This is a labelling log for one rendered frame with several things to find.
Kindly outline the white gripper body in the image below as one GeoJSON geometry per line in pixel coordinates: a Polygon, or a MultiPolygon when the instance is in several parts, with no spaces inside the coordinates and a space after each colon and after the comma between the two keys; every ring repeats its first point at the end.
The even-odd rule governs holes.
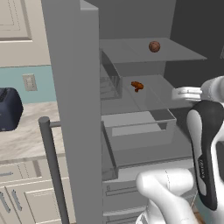
{"type": "Polygon", "coordinates": [[[202,91],[199,87],[178,87],[171,92],[173,100],[186,100],[196,102],[200,100],[202,91]]]}

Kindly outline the glass fridge shelf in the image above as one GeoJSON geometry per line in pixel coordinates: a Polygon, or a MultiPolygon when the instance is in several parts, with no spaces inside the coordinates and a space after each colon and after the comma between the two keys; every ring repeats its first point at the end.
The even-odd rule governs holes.
{"type": "Polygon", "coordinates": [[[100,48],[114,63],[205,60],[206,57],[169,38],[101,39],[100,48]],[[157,41],[158,52],[151,52],[149,44],[157,41]]]}
{"type": "Polygon", "coordinates": [[[173,86],[159,74],[130,76],[122,78],[122,97],[101,102],[103,115],[139,112],[157,109],[190,108],[186,100],[172,99],[173,86]],[[143,84],[138,92],[131,86],[132,81],[143,84]]]}

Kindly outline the brown egg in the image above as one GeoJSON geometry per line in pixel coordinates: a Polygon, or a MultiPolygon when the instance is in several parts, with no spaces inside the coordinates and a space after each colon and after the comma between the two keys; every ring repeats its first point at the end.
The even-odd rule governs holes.
{"type": "Polygon", "coordinates": [[[153,52],[153,53],[157,53],[157,52],[160,50],[160,48],[161,48],[161,45],[160,45],[160,43],[157,42],[157,41],[151,41],[151,42],[149,43],[149,49],[150,49],[150,51],[153,52]]]}

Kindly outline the clear fridge drawer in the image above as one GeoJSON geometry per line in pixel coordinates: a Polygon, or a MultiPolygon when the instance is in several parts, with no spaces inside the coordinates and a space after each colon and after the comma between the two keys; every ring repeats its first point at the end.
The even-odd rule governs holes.
{"type": "Polygon", "coordinates": [[[169,109],[103,115],[113,151],[169,144],[177,119],[169,109]]]}

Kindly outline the clear fridge bin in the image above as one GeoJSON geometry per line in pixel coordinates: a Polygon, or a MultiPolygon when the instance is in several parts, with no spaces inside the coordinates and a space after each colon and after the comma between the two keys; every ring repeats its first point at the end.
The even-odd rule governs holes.
{"type": "Polygon", "coordinates": [[[101,155],[102,155],[102,180],[108,181],[118,178],[118,168],[109,142],[109,137],[104,125],[101,123],[101,155]]]}
{"type": "Polygon", "coordinates": [[[101,50],[100,94],[102,100],[119,99],[123,95],[123,78],[109,56],[101,50]]]}

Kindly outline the grey fridge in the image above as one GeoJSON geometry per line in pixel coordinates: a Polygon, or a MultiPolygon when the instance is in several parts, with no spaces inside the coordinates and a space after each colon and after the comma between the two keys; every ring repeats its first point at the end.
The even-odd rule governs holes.
{"type": "MultiPolygon", "coordinates": [[[[123,77],[162,75],[173,88],[199,88],[205,81],[224,75],[224,0],[87,0],[99,11],[101,39],[168,38],[206,57],[200,60],[114,63],[123,77]]],[[[193,149],[186,125],[190,108],[170,108],[177,119],[170,143],[113,151],[118,178],[160,169],[181,168],[195,173],[193,149]]],[[[217,145],[224,158],[224,143],[217,145]]],[[[194,186],[182,197],[200,206],[194,186]]]]}

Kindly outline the grey fridge door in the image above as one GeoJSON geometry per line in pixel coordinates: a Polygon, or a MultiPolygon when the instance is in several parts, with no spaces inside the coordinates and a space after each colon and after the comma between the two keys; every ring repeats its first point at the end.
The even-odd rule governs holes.
{"type": "Polygon", "coordinates": [[[77,224],[102,224],[98,9],[41,0],[77,224]]]}

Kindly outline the orange-brown food piece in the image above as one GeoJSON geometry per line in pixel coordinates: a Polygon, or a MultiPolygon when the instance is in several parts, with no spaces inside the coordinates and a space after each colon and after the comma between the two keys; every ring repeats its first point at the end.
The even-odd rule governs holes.
{"type": "Polygon", "coordinates": [[[131,86],[135,88],[135,91],[138,92],[139,89],[143,89],[144,85],[138,81],[132,81],[131,86]]]}

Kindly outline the grey freezer drawer front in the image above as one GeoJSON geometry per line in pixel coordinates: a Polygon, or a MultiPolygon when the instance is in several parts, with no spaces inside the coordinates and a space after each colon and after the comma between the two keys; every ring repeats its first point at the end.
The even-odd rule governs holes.
{"type": "Polygon", "coordinates": [[[136,181],[103,182],[103,211],[111,212],[144,205],[146,199],[138,192],[136,181]]]}
{"type": "Polygon", "coordinates": [[[102,214],[102,224],[134,224],[144,209],[145,206],[105,209],[102,214]]]}

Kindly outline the dark navy toaster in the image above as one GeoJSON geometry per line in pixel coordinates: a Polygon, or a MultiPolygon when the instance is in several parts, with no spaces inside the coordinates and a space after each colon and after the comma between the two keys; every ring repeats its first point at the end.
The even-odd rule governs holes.
{"type": "Polygon", "coordinates": [[[0,87],[0,132],[15,130],[23,110],[18,91],[13,87],[0,87]]]}

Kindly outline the beige drawer front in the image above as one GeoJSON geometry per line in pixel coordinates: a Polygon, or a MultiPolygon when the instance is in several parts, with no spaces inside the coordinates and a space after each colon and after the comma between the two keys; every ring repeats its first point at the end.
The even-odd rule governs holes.
{"type": "Polygon", "coordinates": [[[14,164],[0,164],[0,173],[13,172],[13,175],[0,177],[0,183],[12,182],[21,179],[32,179],[41,176],[37,160],[14,164]]]}

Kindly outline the beige base cupboard door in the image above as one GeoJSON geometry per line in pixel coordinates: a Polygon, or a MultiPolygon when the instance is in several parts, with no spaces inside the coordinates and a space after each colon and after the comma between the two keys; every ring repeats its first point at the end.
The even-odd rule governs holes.
{"type": "Polygon", "coordinates": [[[18,218],[22,224],[62,224],[53,183],[51,180],[7,185],[18,218]],[[15,190],[22,211],[18,211],[11,191],[15,190]]]}
{"type": "MultiPolygon", "coordinates": [[[[3,192],[5,194],[7,203],[9,205],[9,207],[11,208],[9,201],[8,201],[7,193],[3,187],[0,187],[0,192],[3,192]]],[[[12,224],[11,210],[10,210],[10,213],[7,213],[5,211],[5,208],[4,208],[1,200],[0,200],[0,218],[2,219],[3,224],[12,224]]]]}

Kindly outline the beige wall socket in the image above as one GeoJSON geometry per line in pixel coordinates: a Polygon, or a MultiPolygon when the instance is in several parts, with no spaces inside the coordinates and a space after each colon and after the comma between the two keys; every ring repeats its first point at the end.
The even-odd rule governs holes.
{"type": "Polygon", "coordinates": [[[37,84],[35,75],[33,73],[26,73],[23,75],[24,88],[26,91],[37,91],[37,84]]]}

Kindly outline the beige wall cupboard door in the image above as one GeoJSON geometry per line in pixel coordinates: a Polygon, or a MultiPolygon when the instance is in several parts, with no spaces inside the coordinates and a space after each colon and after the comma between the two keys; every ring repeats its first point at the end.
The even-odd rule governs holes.
{"type": "Polygon", "coordinates": [[[0,67],[50,64],[41,0],[0,0],[0,67]]]}

